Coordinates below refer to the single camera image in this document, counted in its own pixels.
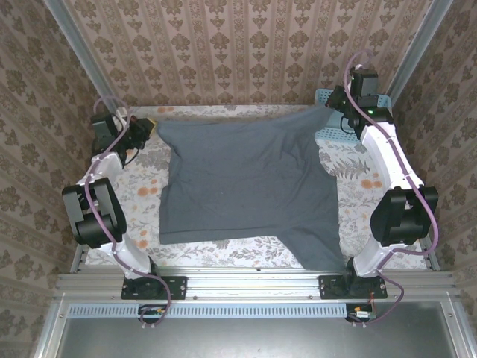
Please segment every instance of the aluminum frame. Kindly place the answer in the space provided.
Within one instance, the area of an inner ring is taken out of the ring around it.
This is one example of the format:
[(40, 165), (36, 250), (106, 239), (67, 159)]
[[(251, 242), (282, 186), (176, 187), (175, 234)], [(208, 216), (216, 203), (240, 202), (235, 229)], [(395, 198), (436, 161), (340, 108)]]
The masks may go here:
[[(123, 304), (120, 299), (122, 271), (115, 266), (81, 265), (82, 248), (75, 255), (71, 274), (62, 274), (57, 281), (51, 308), (45, 321), (35, 354), (36, 358), (56, 357), (67, 322), (70, 304)], [(322, 303), (318, 280), (327, 271), (275, 268), (160, 268), (164, 275), (185, 275), (189, 278), (185, 301), (174, 304), (275, 304)], [(439, 302), (446, 325), (459, 358), (477, 357), (467, 317), (459, 301), (452, 274), (443, 271), (387, 270), (385, 274), (405, 289), (404, 302)], [(388, 287), (388, 298), (378, 302), (394, 302), (399, 290)], [(331, 300), (335, 303), (360, 303), (366, 300)], [(141, 301), (142, 304), (164, 304), (164, 301)]]

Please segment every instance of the floral fabric surface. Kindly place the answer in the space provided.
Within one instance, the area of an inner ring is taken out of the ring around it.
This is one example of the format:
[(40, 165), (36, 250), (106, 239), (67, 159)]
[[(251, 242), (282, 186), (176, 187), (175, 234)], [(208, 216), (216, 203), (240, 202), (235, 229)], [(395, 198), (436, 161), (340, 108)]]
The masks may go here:
[[(140, 107), (135, 110), (135, 115), (155, 117), (158, 120), (224, 121), (240, 118), (248, 122), (259, 117), (283, 116), (305, 107)], [(349, 257), (357, 255), (371, 237), (369, 220), (382, 197), (382, 182), (370, 155), (360, 143), (317, 139), (317, 144), (325, 170), (338, 179), (340, 245), (345, 262)], [(162, 188), (168, 183), (170, 154), (170, 148), (154, 134), (145, 149), (125, 167), (114, 184), (127, 217), (130, 237), (156, 263), (161, 266), (302, 267), (291, 252), (273, 236), (161, 245), (159, 205)], [(103, 252), (89, 251), (87, 265), (110, 263), (110, 258)], [(387, 267), (424, 269), (426, 264), (421, 257), (396, 255)]]

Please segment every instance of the damask wallpaper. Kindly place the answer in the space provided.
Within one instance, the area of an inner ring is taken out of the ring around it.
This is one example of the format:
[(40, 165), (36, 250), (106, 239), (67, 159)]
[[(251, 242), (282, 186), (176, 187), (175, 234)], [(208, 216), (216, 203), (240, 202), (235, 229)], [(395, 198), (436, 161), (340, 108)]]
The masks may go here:
[(477, 328), (477, 1), (454, 0), (394, 105), (405, 152), (440, 199), (438, 258)]
[(373, 49), (385, 92), (432, 0), (66, 0), (131, 105), (311, 104)]
[(98, 97), (41, 1), (0, 1), (0, 357), (28, 357), (75, 252), (61, 190)]

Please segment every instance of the black mounting plate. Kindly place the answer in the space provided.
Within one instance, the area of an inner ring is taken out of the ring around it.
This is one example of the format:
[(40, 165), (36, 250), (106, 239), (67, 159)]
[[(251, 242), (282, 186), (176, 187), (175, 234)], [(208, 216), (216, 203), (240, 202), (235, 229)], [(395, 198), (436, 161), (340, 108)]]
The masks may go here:
[(324, 275), (318, 277), (318, 285), (322, 300), (369, 299), (370, 292), (375, 299), (388, 298), (385, 281), (380, 277), (355, 277), (347, 287), (343, 275)]
[[(187, 293), (186, 276), (161, 276), (171, 290), (172, 300), (185, 300)], [(141, 277), (135, 280), (124, 279), (122, 300), (167, 300), (167, 293), (158, 280)]]

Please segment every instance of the purple cable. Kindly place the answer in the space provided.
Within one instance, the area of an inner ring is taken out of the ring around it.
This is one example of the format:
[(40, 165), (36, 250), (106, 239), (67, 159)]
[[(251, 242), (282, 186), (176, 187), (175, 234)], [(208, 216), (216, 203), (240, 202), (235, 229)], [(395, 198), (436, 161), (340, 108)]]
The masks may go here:
[(363, 53), (366, 53), (367, 56), (369, 57), (368, 63), (371, 61), (371, 58), (373, 57), (373, 52), (370, 49), (366, 48), (364, 50), (356, 52), (350, 58), (350, 60), (348, 61), (348, 64), (346, 65), (346, 69), (344, 70), (344, 74), (343, 74), (344, 91), (346, 93), (346, 96), (348, 97), (348, 100), (351, 102), (353, 107), (358, 111), (358, 113), (361, 114), (369, 123), (374, 125), (378, 129), (378, 131), (380, 131), (382, 133), (383, 136), (385, 136), (386, 140), (388, 141), (389, 145), (391, 146), (391, 149), (393, 150), (394, 156), (396, 157), (397, 162), (399, 163), (399, 166), (401, 167), (401, 170), (402, 170), (402, 173), (405, 176), (405, 179), (408, 181), (409, 186), (412, 188), (412, 190), (414, 191), (414, 193), (417, 196), (417, 199), (419, 199), (420, 203), (423, 205), (424, 210), (426, 211), (427, 215), (429, 216), (429, 219), (430, 219), (431, 224), (432, 224), (433, 234), (434, 234), (434, 237), (432, 239), (431, 247), (428, 248), (427, 250), (419, 252), (419, 251), (406, 250), (404, 248), (396, 248), (396, 249), (390, 251), (389, 254), (386, 255), (386, 257), (384, 259), (382, 259), (382, 261), (378, 264), (378, 267), (377, 267), (378, 275), (384, 281), (386, 281), (388, 283), (391, 283), (391, 284), (395, 285), (397, 288), (399, 288), (401, 293), (399, 294), (399, 297), (396, 299), (396, 301), (393, 303), (393, 305), (391, 306), (391, 308), (388, 311), (386, 311), (380, 317), (366, 323), (366, 324), (372, 324), (372, 323), (376, 323), (376, 322), (380, 321), (385, 316), (387, 316), (389, 313), (391, 313), (391, 311), (394, 310), (394, 308), (396, 308), (396, 306), (399, 304), (399, 302), (401, 302), (402, 298), (404, 297), (404, 287), (402, 287), (396, 281), (384, 276), (383, 273), (381, 272), (382, 268), (386, 265), (386, 263), (388, 263), (389, 259), (392, 258), (394, 252), (403, 252), (404, 254), (418, 255), (418, 256), (425, 256), (425, 255), (433, 252), (433, 250), (437, 246), (437, 243), (439, 242), (439, 228), (437, 227), (437, 222), (436, 222), (436, 219), (434, 217), (434, 213), (432, 212), (431, 208), (427, 204), (424, 197), (421, 195), (419, 189), (416, 187), (416, 184), (414, 184), (411, 177), (409, 176), (409, 172), (408, 172), (407, 168), (405, 167), (404, 161), (401, 158), (401, 155), (399, 154), (399, 152), (397, 150), (397, 147), (394, 144), (391, 137), (389, 136), (389, 134), (380, 125), (378, 125), (375, 121), (373, 121), (373, 119), (370, 118), (361, 108), (359, 108), (358, 105), (356, 104), (356, 102), (354, 101), (353, 97), (351, 96), (350, 89), (348, 88), (348, 78), (347, 77), (348, 77), (348, 74), (350, 73), (350, 68), (351, 68), (351, 65), (352, 65), (353, 61), (359, 55), (361, 55)]
[[(96, 160), (88, 169), (88, 171), (86, 172), (86, 182), (84, 184), (84, 191), (85, 191), (85, 194), (86, 194), (86, 199), (88, 201), (88, 204), (89, 204), (89, 207), (91, 207), (91, 211), (93, 213), (93, 215), (95, 216), (96, 220), (98, 221), (98, 224), (99, 226), (101, 227), (101, 229), (103, 230), (103, 232), (106, 234), (107, 238), (112, 242), (113, 246), (112, 246), (112, 252), (113, 252), (113, 256), (114, 258), (116, 259), (116, 261), (119, 263), (119, 265), (123, 266), (125, 269), (133, 272), (134, 274), (137, 274), (139, 276), (142, 276), (142, 277), (147, 277), (147, 278), (152, 278), (154, 280), (158, 280), (165, 288), (165, 291), (167, 293), (167, 304), (165, 305), (165, 309), (164, 309), (164, 312), (162, 313), (162, 315), (160, 316), (160, 318), (154, 322), (154, 324), (159, 324), (165, 317), (166, 313), (169, 311), (169, 308), (171, 307), (171, 290), (169, 289), (169, 286), (167, 285), (167, 283), (159, 276), (155, 276), (153, 274), (145, 274), (144, 272), (141, 272), (141, 271), (138, 271), (132, 267), (130, 267), (127, 263), (125, 263), (123, 260), (121, 260), (119, 257), (118, 257), (118, 254), (116, 253), (116, 246), (118, 244), (118, 242), (116, 241), (116, 239), (114, 238), (114, 236), (111, 234), (111, 232), (107, 229), (105, 223), (103, 222), (103, 219), (101, 218), (101, 216), (99, 215), (99, 212), (96, 210), (95, 208), (95, 202), (92, 200), (92, 197), (91, 197), (91, 194), (89, 193), (89, 182), (91, 181), (91, 172), (94, 172), (94, 170), (96, 169), (96, 166), (98, 166), (98, 164), (110, 153), (111, 149), (114, 148), (114, 146), (116, 145), (117, 142), (119, 142), (119, 140), (121, 140), (121, 138), (126, 134), (126, 131), (127, 129), (129, 128), (129, 124), (130, 124), (130, 121), (131, 121), (131, 112), (129, 110), (129, 106), (127, 106), (127, 104), (121, 100), (120, 98), (118, 97), (115, 97), (114, 95), (104, 95), (102, 97), (100, 97), (94, 107), (93, 107), (93, 112), (96, 113), (96, 110), (98, 109), (98, 105), (104, 101), (105, 99), (112, 99), (112, 100), (115, 100), (115, 101), (118, 101), (119, 103), (121, 103), (121, 105), (126, 109), (126, 116), (127, 116), (127, 120), (126, 120), (126, 125), (124, 126), (122, 132), (118, 135), (118, 137), (110, 144), (109, 147), (106, 148), (106, 150), (99, 156), (98, 160)], [(142, 324), (146, 324), (143, 320), (143, 316), (144, 316), (144, 311), (141, 313), (141, 315), (139, 316), (139, 320), (141, 321)]]

